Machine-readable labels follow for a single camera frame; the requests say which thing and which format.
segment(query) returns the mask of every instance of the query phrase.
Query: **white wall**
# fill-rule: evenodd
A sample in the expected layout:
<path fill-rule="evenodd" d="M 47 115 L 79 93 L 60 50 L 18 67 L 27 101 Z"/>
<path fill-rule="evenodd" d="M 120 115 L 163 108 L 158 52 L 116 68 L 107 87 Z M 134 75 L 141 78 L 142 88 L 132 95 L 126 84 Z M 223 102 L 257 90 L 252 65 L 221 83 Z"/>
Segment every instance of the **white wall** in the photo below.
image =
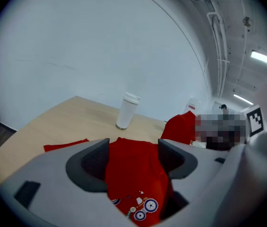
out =
<path fill-rule="evenodd" d="M 120 107 L 126 91 L 142 97 L 138 114 L 168 120 L 210 98 L 197 43 L 152 0 L 12 0 L 0 16 L 0 121 L 22 128 L 75 95 Z"/>
<path fill-rule="evenodd" d="M 200 67 L 203 71 L 203 77 L 206 82 L 206 91 L 209 95 L 208 99 L 201 97 L 201 105 L 198 113 L 206 113 L 210 107 L 210 99 L 212 92 L 217 90 L 217 58 L 214 38 L 211 26 L 207 20 L 206 13 L 208 8 L 200 9 L 202 2 L 196 6 L 191 0 L 153 0 L 156 2 L 166 14 L 172 18 L 184 36 L 191 45 L 195 56 L 197 57 Z M 191 84 L 190 90 L 194 91 L 195 84 L 199 82 L 197 79 Z"/>

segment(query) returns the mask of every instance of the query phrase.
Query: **printed graphic on shirt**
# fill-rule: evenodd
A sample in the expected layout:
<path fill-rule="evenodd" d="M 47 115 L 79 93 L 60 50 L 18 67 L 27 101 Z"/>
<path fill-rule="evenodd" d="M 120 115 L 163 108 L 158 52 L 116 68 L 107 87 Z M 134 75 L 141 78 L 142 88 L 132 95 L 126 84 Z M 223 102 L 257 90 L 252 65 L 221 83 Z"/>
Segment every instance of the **printed graphic on shirt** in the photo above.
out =
<path fill-rule="evenodd" d="M 250 129 L 250 137 L 264 130 L 260 108 L 247 113 L 247 119 Z"/>
<path fill-rule="evenodd" d="M 144 219 L 146 219 L 146 213 L 144 213 L 143 211 L 137 211 L 134 214 L 134 219 L 138 221 L 143 221 Z"/>
<path fill-rule="evenodd" d="M 157 208 L 158 208 L 158 203 L 154 199 L 148 199 L 144 203 L 144 209 L 147 212 L 154 213 L 155 211 L 157 211 Z"/>
<path fill-rule="evenodd" d="M 130 212 L 131 212 L 131 213 L 134 213 L 135 211 L 137 211 L 137 209 L 136 209 L 135 207 L 131 207 L 131 208 L 130 208 Z"/>
<path fill-rule="evenodd" d="M 120 199 L 113 199 L 113 200 L 111 200 L 111 202 L 113 202 L 114 205 L 118 205 L 121 202 L 121 200 Z"/>
<path fill-rule="evenodd" d="M 138 198 L 137 198 L 137 203 L 138 203 L 138 205 L 140 205 L 142 202 L 143 202 L 143 200 L 142 200 L 140 197 L 138 197 Z"/>

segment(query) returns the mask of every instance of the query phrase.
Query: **red fabric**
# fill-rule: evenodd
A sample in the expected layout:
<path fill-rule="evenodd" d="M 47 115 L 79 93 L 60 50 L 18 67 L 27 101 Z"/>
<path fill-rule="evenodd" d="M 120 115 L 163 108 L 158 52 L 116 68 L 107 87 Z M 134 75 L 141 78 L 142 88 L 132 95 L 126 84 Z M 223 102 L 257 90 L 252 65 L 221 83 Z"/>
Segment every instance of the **red fabric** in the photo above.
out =
<path fill-rule="evenodd" d="M 118 138 L 109 145 L 105 181 L 108 197 L 123 214 L 136 208 L 130 215 L 135 224 L 146 227 L 160 222 L 169 180 L 159 162 L 157 144 Z M 135 214 L 140 219 L 145 215 L 145 219 L 138 221 Z"/>
<path fill-rule="evenodd" d="M 195 119 L 191 111 L 174 116 L 167 122 L 161 138 L 189 145 L 191 140 L 195 141 Z"/>
<path fill-rule="evenodd" d="M 89 141 L 89 140 L 85 139 L 85 140 L 79 140 L 79 141 L 76 141 L 76 142 L 72 142 L 72 143 L 69 143 L 69 144 L 62 144 L 62 145 L 45 145 L 45 146 L 44 146 L 44 150 L 45 150 L 45 152 L 47 152 L 47 151 L 51 151 L 51 150 L 55 150 L 55 149 L 61 149 L 61 148 L 65 148 L 65 147 L 68 147 L 68 146 L 77 145 L 77 144 L 84 143 L 84 142 L 88 142 L 88 141 Z"/>

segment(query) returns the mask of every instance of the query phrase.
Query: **ceiling light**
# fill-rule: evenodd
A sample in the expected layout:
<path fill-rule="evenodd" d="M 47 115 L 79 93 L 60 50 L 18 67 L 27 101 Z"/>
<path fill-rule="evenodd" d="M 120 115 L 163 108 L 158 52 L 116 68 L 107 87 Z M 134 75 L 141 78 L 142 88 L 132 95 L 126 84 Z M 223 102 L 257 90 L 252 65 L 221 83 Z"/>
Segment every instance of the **ceiling light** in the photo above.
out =
<path fill-rule="evenodd" d="M 237 98 L 239 98 L 239 99 L 241 99 L 241 100 L 243 100 L 243 101 L 247 102 L 248 104 L 251 104 L 251 105 L 253 105 L 253 103 L 251 103 L 251 102 L 250 102 L 250 101 L 248 101 L 247 99 L 244 99 L 244 98 L 242 98 L 241 96 L 238 96 L 238 95 L 236 95 L 236 94 L 234 94 L 233 96 L 235 96 L 235 97 L 237 97 Z"/>
<path fill-rule="evenodd" d="M 267 63 L 267 56 L 256 51 L 252 51 L 251 57 Z"/>

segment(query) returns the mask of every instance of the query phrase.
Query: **concrete ceiling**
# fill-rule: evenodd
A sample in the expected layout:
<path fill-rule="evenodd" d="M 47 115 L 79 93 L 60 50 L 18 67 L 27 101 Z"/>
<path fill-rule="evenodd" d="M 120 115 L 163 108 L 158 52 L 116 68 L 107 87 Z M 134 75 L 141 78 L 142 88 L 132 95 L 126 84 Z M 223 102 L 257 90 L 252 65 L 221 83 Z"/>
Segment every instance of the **concrete ceiling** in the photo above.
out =
<path fill-rule="evenodd" d="M 203 14 L 212 11 L 210 0 L 194 1 L 194 5 Z M 241 107 L 248 107 L 249 104 L 233 97 L 233 94 L 256 103 L 254 92 L 267 79 L 267 64 L 251 58 L 253 50 L 267 55 L 267 11 L 259 0 L 242 1 L 245 13 L 241 0 L 217 0 L 226 25 L 228 61 L 230 61 L 222 97 Z M 251 19 L 251 26 L 246 27 L 246 31 L 242 22 L 244 17 Z"/>

